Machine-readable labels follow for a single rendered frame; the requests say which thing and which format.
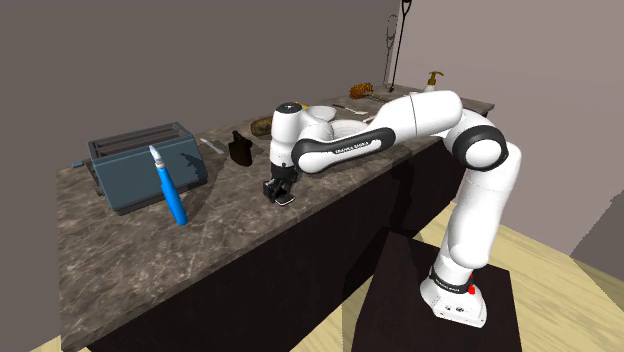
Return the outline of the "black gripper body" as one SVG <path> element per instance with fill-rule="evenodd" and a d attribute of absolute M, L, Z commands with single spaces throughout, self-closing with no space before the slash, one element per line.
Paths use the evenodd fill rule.
<path fill-rule="evenodd" d="M 271 175 L 271 187 L 274 190 L 283 189 L 285 191 L 290 191 L 297 181 L 298 169 L 295 165 L 287 166 L 285 163 L 282 165 L 272 164 Z"/>

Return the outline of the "silver butter knife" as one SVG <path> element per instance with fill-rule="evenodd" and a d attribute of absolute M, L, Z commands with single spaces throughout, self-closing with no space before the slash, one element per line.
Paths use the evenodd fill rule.
<path fill-rule="evenodd" d="M 332 104 L 332 106 L 340 108 L 340 109 L 343 109 L 343 110 L 346 110 L 346 111 L 349 111 L 349 112 L 353 113 L 354 115 L 365 116 L 365 115 L 369 114 L 367 111 L 354 110 L 352 108 L 345 107 L 345 106 L 339 105 L 339 104 Z"/>

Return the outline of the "dark brown jug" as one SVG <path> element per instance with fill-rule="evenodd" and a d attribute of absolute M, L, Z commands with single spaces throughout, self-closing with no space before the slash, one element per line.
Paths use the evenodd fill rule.
<path fill-rule="evenodd" d="M 251 148 L 253 142 L 238 131 L 232 132 L 233 140 L 228 143 L 230 158 L 240 166 L 249 167 L 253 163 Z"/>

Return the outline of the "brown bread loaf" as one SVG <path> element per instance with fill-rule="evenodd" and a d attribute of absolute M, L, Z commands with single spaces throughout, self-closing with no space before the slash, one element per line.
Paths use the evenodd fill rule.
<path fill-rule="evenodd" d="M 255 137 L 263 137 L 271 134 L 272 117 L 266 116 L 254 120 L 250 124 L 250 131 Z"/>

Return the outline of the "blue craft knife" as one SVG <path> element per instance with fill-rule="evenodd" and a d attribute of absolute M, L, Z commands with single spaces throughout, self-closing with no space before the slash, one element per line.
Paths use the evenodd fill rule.
<path fill-rule="evenodd" d="M 177 225 L 184 226 L 188 223 L 188 217 L 181 202 L 181 198 L 179 196 L 177 188 L 168 173 L 166 164 L 161 154 L 153 145 L 149 146 L 149 151 L 152 158 L 154 159 L 155 167 L 161 181 L 162 193 L 167 202 L 168 208 Z"/>

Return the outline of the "dark robot stand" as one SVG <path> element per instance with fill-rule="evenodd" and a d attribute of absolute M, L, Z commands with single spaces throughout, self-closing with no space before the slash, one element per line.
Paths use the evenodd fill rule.
<path fill-rule="evenodd" d="M 359 314 L 352 352 L 523 352 L 510 273 L 475 274 L 487 320 L 474 328 L 434 316 L 419 286 L 439 249 L 390 233 Z"/>

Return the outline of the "blue-grey toaster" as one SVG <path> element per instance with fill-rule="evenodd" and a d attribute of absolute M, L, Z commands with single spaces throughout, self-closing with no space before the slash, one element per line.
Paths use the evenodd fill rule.
<path fill-rule="evenodd" d="M 84 163 L 95 191 L 118 215 L 164 199 L 150 146 L 164 158 L 178 192 L 201 186 L 208 179 L 193 135 L 177 122 L 92 140 L 87 146 L 89 158 Z"/>

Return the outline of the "white plate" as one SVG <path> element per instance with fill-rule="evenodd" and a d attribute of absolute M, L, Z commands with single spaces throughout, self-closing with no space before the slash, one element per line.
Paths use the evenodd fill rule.
<path fill-rule="evenodd" d="M 331 142 L 347 139 L 356 143 L 361 140 L 359 134 L 368 127 L 368 124 L 359 120 L 341 119 L 331 121 L 330 126 L 333 129 Z"/>

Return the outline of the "white bowl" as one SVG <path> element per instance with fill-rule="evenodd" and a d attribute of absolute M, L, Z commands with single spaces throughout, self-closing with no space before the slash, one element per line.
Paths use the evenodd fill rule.
<path fill-rule="evenodd" d="M 327 122 L 332 121 L 337 113 L 334 107 L 325 105 L 308 106 L 307 112 L 311 116 Z"/>

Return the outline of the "orange-brown scrub brush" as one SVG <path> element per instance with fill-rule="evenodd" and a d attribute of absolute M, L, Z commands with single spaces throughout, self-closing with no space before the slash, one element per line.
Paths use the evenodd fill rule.
<path fill-rule="evenodd" d="M 374 87 L 371 83 L 358 83 L 353 85 L 349 90 L 349 97 L 351 99 L 369 99 L 377 102 L 387 103 L 389 99 L 384 98 L 374 92 Z"/>

